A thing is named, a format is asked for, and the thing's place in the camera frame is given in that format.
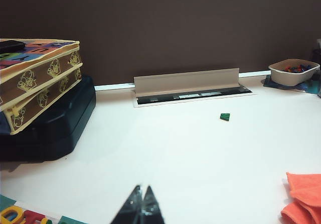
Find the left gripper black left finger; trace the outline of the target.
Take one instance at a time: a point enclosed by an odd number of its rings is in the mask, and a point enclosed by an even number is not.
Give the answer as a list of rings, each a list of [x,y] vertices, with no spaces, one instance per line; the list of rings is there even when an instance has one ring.
[[[142,191],[141,186],[137,185],[114,219],[112,220],[111,224],[137,224],[140,223],[140,215],[141,215],[141,206],[142,206]]]

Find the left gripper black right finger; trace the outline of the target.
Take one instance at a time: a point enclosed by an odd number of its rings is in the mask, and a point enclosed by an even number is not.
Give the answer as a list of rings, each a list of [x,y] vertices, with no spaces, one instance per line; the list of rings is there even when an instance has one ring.
[[[143,224],[165,224],[159,207],[159,203],[153,193],[151,186],[148,186],[141,203],[140,223]]]

